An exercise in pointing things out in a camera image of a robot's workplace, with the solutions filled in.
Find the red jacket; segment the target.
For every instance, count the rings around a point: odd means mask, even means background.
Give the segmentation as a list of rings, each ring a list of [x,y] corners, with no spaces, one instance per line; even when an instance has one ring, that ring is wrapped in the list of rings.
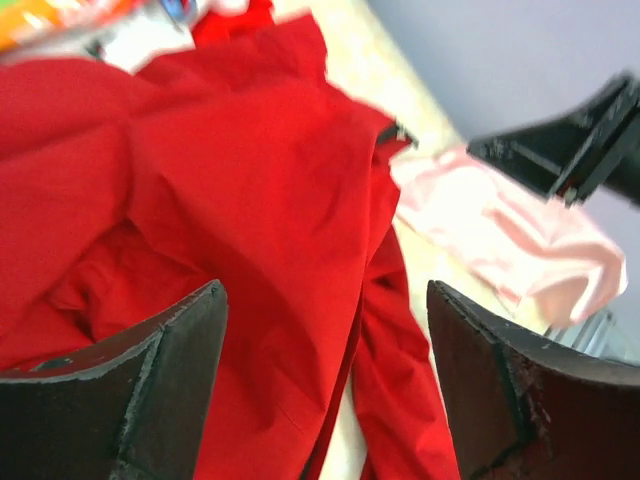
[[[393,122],[325,76],[310,16],[160,56],[1,70],[1,365],[103,340],[219,280],[196,475],[315,479],[353,386],[366,479],[455,479],[392,227]]]

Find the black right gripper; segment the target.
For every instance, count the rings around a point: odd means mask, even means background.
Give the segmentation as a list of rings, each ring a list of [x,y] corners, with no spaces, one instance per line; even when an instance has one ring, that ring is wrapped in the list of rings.
[[[573,205],[599,188],[639,207],[639,77],[617,75],[575,109],[467,152],[545,200]]]

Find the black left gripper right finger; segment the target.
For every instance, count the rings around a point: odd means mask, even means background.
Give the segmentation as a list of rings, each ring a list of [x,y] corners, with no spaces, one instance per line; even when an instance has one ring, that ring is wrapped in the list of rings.
[[[441,281],[427,313],[462,478],[638,478],[638,367],[551,341]]]

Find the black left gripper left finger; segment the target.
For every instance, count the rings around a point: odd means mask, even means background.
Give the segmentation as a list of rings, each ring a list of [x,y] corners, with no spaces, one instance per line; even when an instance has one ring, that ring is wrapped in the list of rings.
[[[5,479],[190,479],[228,318],[210,282],[88,348],[1,375]]]

